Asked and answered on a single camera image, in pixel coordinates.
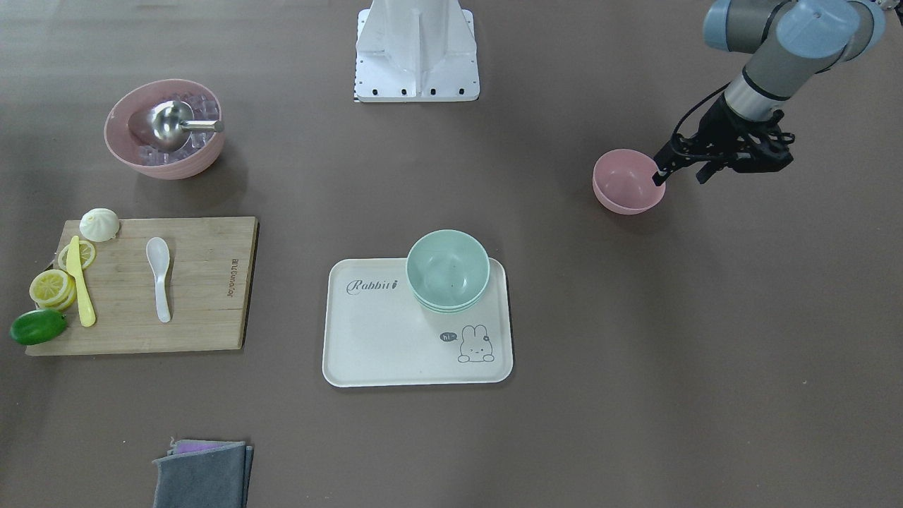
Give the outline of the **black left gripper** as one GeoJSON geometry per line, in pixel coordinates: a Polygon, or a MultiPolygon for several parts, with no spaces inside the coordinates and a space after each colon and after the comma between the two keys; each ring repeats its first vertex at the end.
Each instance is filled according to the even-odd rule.
{"type": "Polygon", "coordinates": [[[737,173],[781,171],[794,161],[789,146],[794,134],[780,128],[784,112],[777,109],[765,121],[751,121],[736,114],[720,95],[700,120],[695,135],[686,138],[673,132],[673,149],[660,149],[653,157],[657,171],[655,186],[663,186],[674,171],[704,163],[697,171],[698,183],[706,183],[723,169],[737,173]]]}

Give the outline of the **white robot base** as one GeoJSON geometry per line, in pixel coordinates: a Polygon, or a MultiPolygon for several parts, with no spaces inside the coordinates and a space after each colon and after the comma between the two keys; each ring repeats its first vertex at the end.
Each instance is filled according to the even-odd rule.
{"type": "Polygon", "coordinates": [[[474,18],[458,1],[374,1],[358,14],[356,49],[355,101],[480,96],[474,18]]]}

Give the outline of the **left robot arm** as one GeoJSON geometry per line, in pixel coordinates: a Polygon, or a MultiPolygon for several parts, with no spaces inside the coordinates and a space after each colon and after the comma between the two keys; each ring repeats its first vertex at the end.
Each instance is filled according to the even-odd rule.
{"type": "Polygon", "coordinates": [[[732,169],[771,173],[793,160],[794,135],[780,128],[782,106],[821,72],[857,58],[883,36],[886,14],[872,1],[717,1],[703,24],[704,41],[749,54],[741,74],[709,95],[697,131],[674,131],[655,155],[657,186],[701,163],[696,177],[732,169]]]}

